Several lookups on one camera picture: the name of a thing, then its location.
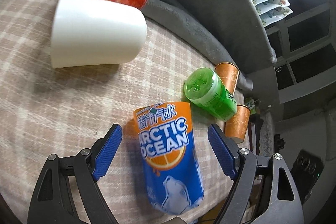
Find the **blue orange Arctic Ocean cup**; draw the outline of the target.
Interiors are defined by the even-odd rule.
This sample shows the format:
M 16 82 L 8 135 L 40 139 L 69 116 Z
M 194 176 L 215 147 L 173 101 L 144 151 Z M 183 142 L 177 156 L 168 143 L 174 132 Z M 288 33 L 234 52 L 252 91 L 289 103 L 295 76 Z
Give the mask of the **blue orange Arctic Ocean cup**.
M 157 103 L 134 110 L 133 118 L 151 205 L 170 215 L 198 207 L 205 190 L 190 104 Z

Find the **orange paper cup front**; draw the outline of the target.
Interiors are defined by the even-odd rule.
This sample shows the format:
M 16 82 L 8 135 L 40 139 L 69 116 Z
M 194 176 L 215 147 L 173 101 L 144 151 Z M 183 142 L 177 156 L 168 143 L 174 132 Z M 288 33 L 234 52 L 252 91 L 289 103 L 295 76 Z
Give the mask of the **orange paper cup front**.
M 236 114 L 225 123 L 224 135 L 235 143 L 242 143 L 248 128 L 250 113 L 246 105 L 237 105 Z

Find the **orange paper cup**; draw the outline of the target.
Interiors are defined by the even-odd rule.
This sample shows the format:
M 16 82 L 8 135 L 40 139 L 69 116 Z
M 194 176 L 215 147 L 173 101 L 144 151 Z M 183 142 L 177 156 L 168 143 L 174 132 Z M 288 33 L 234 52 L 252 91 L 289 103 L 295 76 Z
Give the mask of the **orange paper cup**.
M 223 62 L 215 67 L 215 72 L 221 78 L 226 89 L 234 95 L 240 74 L 238 67 L 232 63 Z
M 236 114 L 225 123 L 224 135 L 235 143 L 242 143 L 248 128 L 250 113 L 246 105 L 237 105 Z

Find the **orange paper cup rear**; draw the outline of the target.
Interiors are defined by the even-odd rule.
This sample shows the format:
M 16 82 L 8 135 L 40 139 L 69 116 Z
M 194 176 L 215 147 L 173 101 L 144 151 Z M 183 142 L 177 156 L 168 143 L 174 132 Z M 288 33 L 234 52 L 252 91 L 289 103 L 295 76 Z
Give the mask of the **orange paper cup rear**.
M 234 95 L 240 74 L 238 67 L 232 63 L 223 62 L 215 67 L 215 72 L 221 78 L 226 89 Z

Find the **green tea cup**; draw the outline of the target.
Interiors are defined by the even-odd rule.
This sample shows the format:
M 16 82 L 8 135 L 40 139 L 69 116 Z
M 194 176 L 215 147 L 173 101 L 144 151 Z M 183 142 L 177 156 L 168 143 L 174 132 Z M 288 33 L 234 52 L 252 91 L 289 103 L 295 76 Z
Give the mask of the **green tea cup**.
M 191 73 L 183 91 L 190 102 L 221 121 L 228 121 L 237 112 L 236 100 L 213 69 L 199 68 Z

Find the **white plastic cup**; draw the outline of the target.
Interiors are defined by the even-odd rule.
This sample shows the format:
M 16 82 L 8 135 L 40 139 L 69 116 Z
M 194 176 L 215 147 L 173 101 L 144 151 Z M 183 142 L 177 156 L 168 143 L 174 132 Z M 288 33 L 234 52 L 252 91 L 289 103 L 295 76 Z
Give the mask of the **white plastic cup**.
M 51 31 L 53 68 L 123 64 L 142 50 L 147 34 L 143 13 L 104 0 L 59 0 Z

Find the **white lace cloth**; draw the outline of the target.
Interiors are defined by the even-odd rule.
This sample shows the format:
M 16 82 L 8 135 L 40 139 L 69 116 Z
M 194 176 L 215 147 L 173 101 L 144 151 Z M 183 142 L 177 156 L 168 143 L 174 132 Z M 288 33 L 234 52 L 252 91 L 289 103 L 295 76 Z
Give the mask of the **white lace cloth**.
M 271 157 L 274 154 L 274 121 L 270 112 L 264 113 L 261 119 L 263 124 L 260 130 L 259 155 Z

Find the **green paper bag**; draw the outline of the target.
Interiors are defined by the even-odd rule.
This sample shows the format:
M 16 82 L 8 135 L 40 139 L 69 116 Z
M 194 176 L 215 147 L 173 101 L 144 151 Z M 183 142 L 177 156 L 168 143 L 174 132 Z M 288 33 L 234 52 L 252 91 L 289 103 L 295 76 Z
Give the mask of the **green paper bag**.
M 256 100 L 253 97 L 248 97 L 245 99 L 244 103 L 249 108 L 251 115 L 257 114 L 259 100 Z

